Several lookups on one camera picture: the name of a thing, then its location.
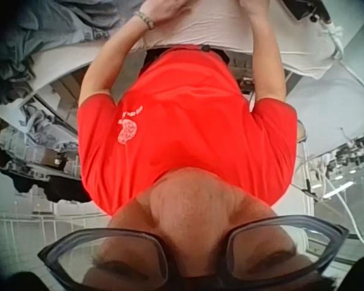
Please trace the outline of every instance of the person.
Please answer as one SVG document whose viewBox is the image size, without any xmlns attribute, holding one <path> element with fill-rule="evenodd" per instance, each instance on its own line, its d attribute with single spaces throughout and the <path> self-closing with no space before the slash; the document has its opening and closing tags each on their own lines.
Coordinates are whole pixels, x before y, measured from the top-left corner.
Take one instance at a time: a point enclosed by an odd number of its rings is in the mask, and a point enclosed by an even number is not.
<svg viewBox="0 0 364 291">
<path fill-rule="evenodd" d="M 334 290 L 321 275 L 332 258 L 311 261 L 281 227 L 326 224 L 271 209 L 291 183 L 297 114 L 285 103 L 269 0 L 240 0 L 254 38 L 253 112 L 222 54 L 206 45 L 162 52 L 113 101 L 110 89 L 131 48 L 153 25 L 183 17 L 189 4 L 146 0 L 89 67 L 78 111 L 81 175 L 112 218 L 108 229 L 60 240 L 57 252 L 101 240 L 92 267 L 77 264 L 76 272 L 85 270 L 73 280 L 103 290 Z M 47 264 L 48 252 L 39 254 Z"/>
</svg>

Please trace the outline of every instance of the black eyeglass frame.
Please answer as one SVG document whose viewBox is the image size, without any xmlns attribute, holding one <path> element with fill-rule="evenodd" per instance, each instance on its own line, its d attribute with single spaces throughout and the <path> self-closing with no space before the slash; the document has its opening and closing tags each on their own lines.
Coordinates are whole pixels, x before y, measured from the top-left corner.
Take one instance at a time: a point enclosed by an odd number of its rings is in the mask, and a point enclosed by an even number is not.
<svg viewBox="0 0 364 291">
<path fill-rule="evenodd" d="M 261 279 L 253 281 L 245 281 L 235 278 L 228 268 L 228 250 L 232 246 L 232 240 L 235 235 L 243 232 L 245 230 L 252 230 L 259 227 L 266 226 L 293 226 L 299 228 L 307 228 L 325 235 L 330 239 L 328 246 L 322 253 L 320 258 L 301 270 L 296 272 L 271 278 L 271 279 Z M 349 230 L 342 227 L 331 224 L 319 218 L 306 216 L 306 215 L 289 215 L 289 216 L 275 216 L 272 218 L 261 219 L 254 222 L 249 222 L 238 226 L 230 230 L 227 235 L 223 238 L 219 253 L 217 257 L 216 270 L 217 274 L 215 276 L 210 276 L 214 282 L 214 286 L 218 289 L 243 289 L 243 290 L 256 290 L 265 289 L 274 286 L 279 286 L 282 284 L 287 284 L 295 281 L 311 272 L 318 272 L 322 274 L 325 269 L 329 266 L 331 261 L 335 258 L 339 252 L 341 246 L 345 242 L 345 239 L 349 235 Z M 67 272 L 59 264 L 58 259 L 61 255 L 73 249 L 74 247 L 86 243 L 89 241 L 94 241 L 96 239 L 105 238 L 108 236 L 130 236 L 138 238 L 146 238 L 154 244 L 157 249 L 159 256 L 160 269 L 162 273 L 166 274 L 166 280 L 163 286 L 159 289 L 165 288 L 167 290 L 167 285 L 175 284 L 175 282 L 182 282 L 183 280 L 189 280 L 189 278 L 183 278 L 179 271 L 172 255 L 170 249 L 166 243 L 158 236 L 151 233 L 139 232 L 136 230 L 126 230 L 126 229 L 85 229 L 78 230 L 76 232 L 70 233 L 63 238 L 57 240 L 53 244 L 43 248 L 39 253 L 38 257 L 43 261 L 43 263 L 50 270 L 52 275 L 57 279 L 57 281 L 65 287 L 67 290 L 72 291 L 105 291 L 103 289 L 97 289 L 90 286 L 82 285 L 74 281 Z"/>
</svg>

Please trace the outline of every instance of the red t-shirt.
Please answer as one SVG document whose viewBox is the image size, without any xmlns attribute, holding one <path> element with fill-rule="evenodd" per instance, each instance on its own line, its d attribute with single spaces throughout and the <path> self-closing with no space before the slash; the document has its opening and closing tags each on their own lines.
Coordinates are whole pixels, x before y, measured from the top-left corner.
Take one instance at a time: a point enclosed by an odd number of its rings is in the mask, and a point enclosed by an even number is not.
<svg viewBox="0 0 364 291">
<path fill-rule="evenodd" d="M 116 105 L 109 95 L 78 111 L 83 183 L 113 215 L 170 170 L 195 167 L 270 206 L 291 183 L 297 114 L 275 99 L 249 104 L 215 54 L 171 50 Z"/>
</svg>

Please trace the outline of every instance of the man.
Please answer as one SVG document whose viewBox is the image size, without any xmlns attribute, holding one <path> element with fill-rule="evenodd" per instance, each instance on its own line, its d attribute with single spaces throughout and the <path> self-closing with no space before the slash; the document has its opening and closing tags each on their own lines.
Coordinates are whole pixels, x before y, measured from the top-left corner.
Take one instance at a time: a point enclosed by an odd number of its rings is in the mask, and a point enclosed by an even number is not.
<svg viewBox="0 0 364 291">
<path fill-rule="evenodd" d="M 146 233 L 149 240 L 155 235 L 156 248 L 175 258 L 181 278 L 206 278 L 220 272 L 220 265 L 227 265 L 226 272 L 236 281 L 245 279 L 244 273 L 264 270 L 264 275 L 248 279 L 271 279 L 301 270 L 312 263 L 297 254 L 294 242 L 278 227 L 249 232 L 244 237 L 247 244 L 238 238 L 242 254 L 218 254 L 230 230 L 275 217 L 270 206 L 284 195 L 294 171 L 297 114 L 284 103 L 284 70 L 269 22 L 268 0 L 240 1 L 254 36 L 257 102 L 252 113 L 220 55 L 201 47 L 164 52 L 143 70 L 119 104 L 110 96 L 133 45 L 153 25 L 182 15 L 188 3 L 145 1 L 89 67 L 78 112 L 85 188 L 112 216 L 109 228 Z M 229 239 L 235 250 L 239 240 L 233 235 Z M 122 282 L 114 283 L 117 278 L 111 273 L 151 281 L 159 275 L 153 273 L 162 265 L 163 252 L 152 258 L 156 251 L 139 245 L 112 238 L 103 241 L 96 270 L 88 270 L 83 283 L 119 290 L 116 286 Z M 146 254 L 135 261 L 141 270 L 125 261 L 139 256 L 137 252 Z M 223 257 L 225 265 L 218 263 Z M 244 263 L 236 266 L 241 257 Z M 157 263 L 149 263 L 151 258 Z M 291 262 L 276 268 L 284 261 Z M 167 262 L 169 270 L 172 264 Z M 220 287 L 228 286 L 225 281 Z M 159 288 L 164 284 L 159 282 L 144 289 Z M 331 285 L 311 272 L 284 290 L 332 290 Z"/>
</svg>

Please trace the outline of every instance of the glasses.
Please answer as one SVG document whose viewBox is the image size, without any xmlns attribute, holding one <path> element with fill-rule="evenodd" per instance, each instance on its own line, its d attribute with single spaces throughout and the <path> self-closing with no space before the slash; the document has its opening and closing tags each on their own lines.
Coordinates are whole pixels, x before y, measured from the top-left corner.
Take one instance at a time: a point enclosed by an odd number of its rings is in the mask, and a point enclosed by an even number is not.
<svg viewBox="0 0 364 291">
<path fill-rule="evenodd" d="M 180 275 L 160 237 L 133 230 L 79 230 L 38 256 L 67 290 L 175 290 L 192 280 L 213 289 L 255 290 L 322 274 L 347 236 L 346 228 L 310 216 L 251 222 L 223 238 L 216 274 L 194 279 Z"/>
</svg>

